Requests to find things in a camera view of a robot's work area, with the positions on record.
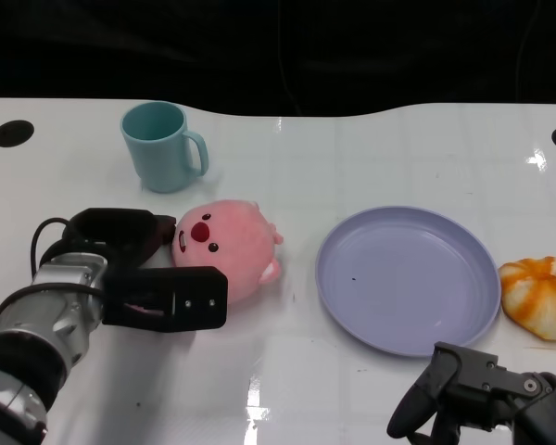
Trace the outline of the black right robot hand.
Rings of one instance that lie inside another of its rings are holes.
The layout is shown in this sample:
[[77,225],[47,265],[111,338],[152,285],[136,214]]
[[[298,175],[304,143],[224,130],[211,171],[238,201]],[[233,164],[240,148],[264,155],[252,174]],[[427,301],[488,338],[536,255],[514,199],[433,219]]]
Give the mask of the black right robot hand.
[[515,373],[496,355],[437,342],[386,432],[411,444],[457,444],[464,426],[506,426],[514,444],[556,444],[556,375]]

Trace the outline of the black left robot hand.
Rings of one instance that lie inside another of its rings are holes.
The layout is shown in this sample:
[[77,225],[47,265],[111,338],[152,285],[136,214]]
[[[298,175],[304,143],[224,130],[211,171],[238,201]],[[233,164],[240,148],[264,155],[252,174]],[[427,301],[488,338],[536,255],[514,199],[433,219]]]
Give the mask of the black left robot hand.
[[146,268],[171,244],[176,219],[147,210],[87,209],[69,221],[67,248],[107,260],[102,323],[159,333],[226,323],[228,279],[213,266]]

